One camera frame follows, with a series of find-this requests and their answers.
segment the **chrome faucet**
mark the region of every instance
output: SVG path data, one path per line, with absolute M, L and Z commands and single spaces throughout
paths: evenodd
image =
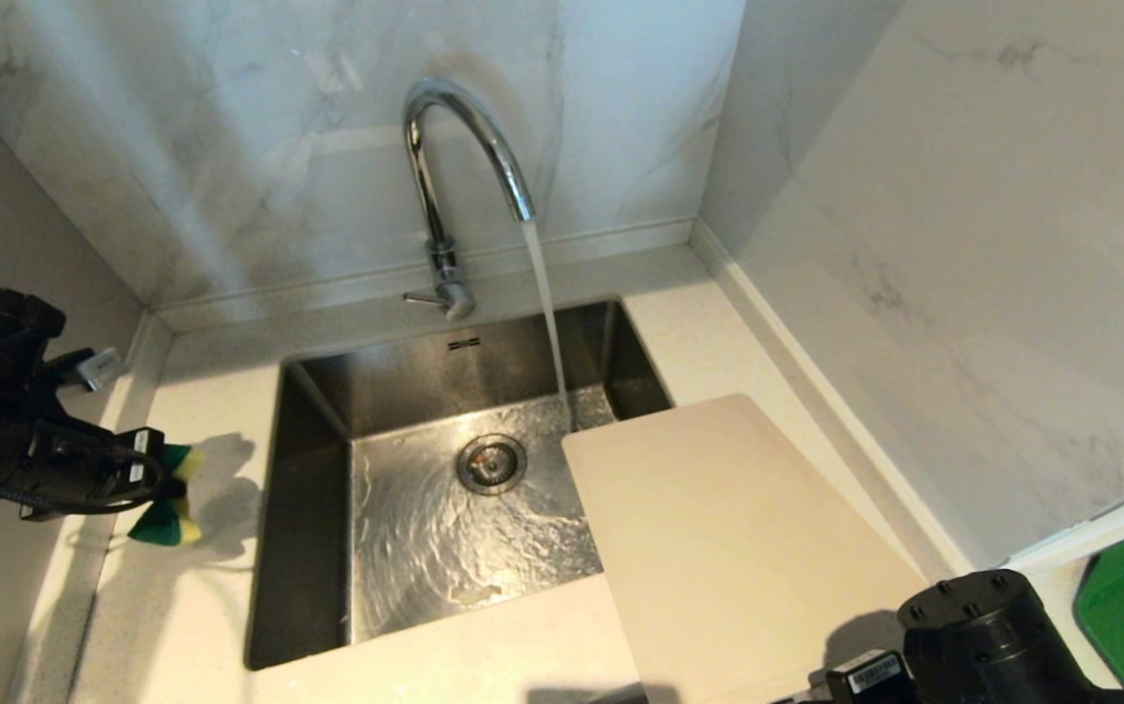
M 445 229 L 441 220 L 441 209 L 436 204 L 436 189 L 432 187 L 432 173 L 427 170 L 424 157 L 424 112 L 432 106 L 447 108 L 468 126 L 468 129 L 480 139 L 480 146 L 500 182 L 500 190 L 506 195 L 509 210 L 518 222 L 536 217 L 532 206 L 532 197 L 527 193 L 527 182 L 523 178 L 518 161 L 509 148 L 505 135 L 488 116 L 488 110 L 474 99 L 471 93 L 443 78 L 424 78 L 415 83 L 406 93 L 406 111 L 402 123 L 406 128 L 406 151 L 409 152 L 409 163 L 415 170 L 415 183 L 418 186 L 418 197 L 424 202 L 424 215 L 427 217 L 427 229 L 432 233 L 427 243 L 427 254 L 432 262 L 432 280 L 436 285 L 436 295 L 407 294 L 406 300 L 415 304 L 434 304 L 445 309 L 445 317 L 455 321 L 471 315 L 475 299 L 468 288 L 468 278 L 459 267 L 456 243 Z

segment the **running water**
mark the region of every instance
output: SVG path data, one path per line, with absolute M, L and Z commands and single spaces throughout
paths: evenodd
M 550 328 L 550 344 L 553 346 L 553 373 L 559 378 L 559 398 L 562 410 L 565 412 L 568 431 L 572 428 L 571 400 L 565 395 L 565 378 L 562 376 L 562 349 L 559 348 L 559 324 L 553 319 L 553 295 L 550 294 L 550 277 L 544 272 L 544 255 L 541 253 L 541 237 L 536 234 L 535 220 L 523 223 L 523 240 L 527 241 L 527 251 L 532 254 L 532 268 L 536 270 L 536 288 L 541 292 L 541 306 L 544 307 L 544 324 Z

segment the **stainless steel sink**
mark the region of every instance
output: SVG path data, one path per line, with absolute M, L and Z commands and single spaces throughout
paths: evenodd
M 617 303 L 560 310 L 575 427 L 667 409 Z M 284 364 L 246 664 L 601 571 L 544 316 Z

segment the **sponge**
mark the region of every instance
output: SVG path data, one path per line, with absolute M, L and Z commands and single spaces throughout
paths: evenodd
M 194 446 L 163 446 L 163 468 L 170 472 L 172 480 L 183 486 L 205 463 L 206 455 Z M 181 496 L 154 500 L 138 518 L 137 525 L 128 531 L 128 538 L 142 543 L 174 547 L 196 543 L 201 538 L 201 529 L 192 522 L 188 498 L 181 491 Z

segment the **white cutting board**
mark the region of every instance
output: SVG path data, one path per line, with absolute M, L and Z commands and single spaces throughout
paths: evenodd
M 925 586 L 746 396 L 562 446 L 653 704 L 807 689 L 835 629 Z

